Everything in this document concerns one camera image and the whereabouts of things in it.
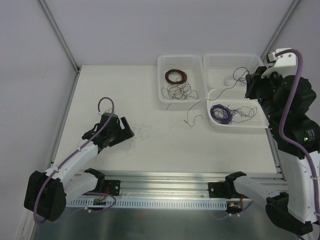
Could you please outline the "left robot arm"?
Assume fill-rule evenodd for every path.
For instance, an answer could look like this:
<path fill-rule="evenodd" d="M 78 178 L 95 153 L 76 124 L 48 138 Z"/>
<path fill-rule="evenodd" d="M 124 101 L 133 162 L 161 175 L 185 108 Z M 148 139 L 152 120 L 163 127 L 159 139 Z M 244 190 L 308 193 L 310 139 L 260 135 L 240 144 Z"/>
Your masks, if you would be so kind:
<path fill-rule="evenodd" d="M 78 148 L 57 166 L 44 172 L 34 171 L 29 179 L 24 207 L 50 222 L 56 221 L 67 203 L 86 193 L 109 194 L 105 174 L 83 166 L 107 147 L 113 147 L 134 137 L 127 119 L 114 113 L 103 113 L 99 123 L 85 132 Z"/>

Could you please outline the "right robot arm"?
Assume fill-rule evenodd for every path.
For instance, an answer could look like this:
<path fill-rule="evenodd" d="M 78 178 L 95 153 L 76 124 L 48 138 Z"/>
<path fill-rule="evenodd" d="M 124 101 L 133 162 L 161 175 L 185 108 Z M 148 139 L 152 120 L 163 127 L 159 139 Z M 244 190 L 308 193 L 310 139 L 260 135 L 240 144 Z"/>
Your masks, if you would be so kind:
<path fill-rule="evenodd" d="M 277 144 L 288 192 L 267 188 L 238 171 L 226 176 L 226 198 L 244 195 L 263 207 L 270 221 L 300 238 L 320 222 L 320 126 L 306 113 L 316 99 L 308 79 L 282 76 L 261 66 L 248 74 L 245 97 L 257 100 Z"/>

